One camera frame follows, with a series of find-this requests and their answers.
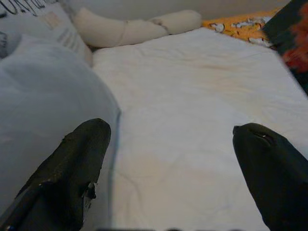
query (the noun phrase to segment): pillow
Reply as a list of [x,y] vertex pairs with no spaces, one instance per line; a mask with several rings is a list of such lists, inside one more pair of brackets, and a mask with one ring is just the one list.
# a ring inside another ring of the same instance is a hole
[[74,25],[88,45],[100,48],[137,44],[168,35],[163,27],[151,22],[104,18],[86,8],[77,13]]
[[0,59],[17,47],[21,34],[57,41],[91,65],[92,54],[70,19],[55,1],[2,1],[0,4]]
[[[0,184],[5,185],[0,214],[64,135],[84,121],[101,118],[112,135],[89,216],[107,222],[106,176],[116,153],[120,115],[111,91],[78,55],[29,36],[22,36],[15,52],[2,59],[0,73]],[[97,207],[106,213],[95,214]]]
[[280,8],[268,12],[258,12],[203,21],[203,26],[219,33],[242,39],[250,43],[271,47],[271,42],[261,31]]
[[169,34],[175,35],[200,28],[202,16],[196,11],[185,10],[155,17],[150,22],[163,26]]
[[72,0],[58,0],[58,2],[61,4],[62,9],[65,11],[68,17],[73,20],[75,11],[73,10]]

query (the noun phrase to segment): patterned fabric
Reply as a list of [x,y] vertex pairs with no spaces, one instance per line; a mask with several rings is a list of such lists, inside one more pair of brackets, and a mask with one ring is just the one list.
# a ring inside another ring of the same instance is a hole
[[243,14],[228,18],[203,21],[203,26],[219,33],[242,39],[254,44],[271,47],[272,44],[261,28],[280,10]]

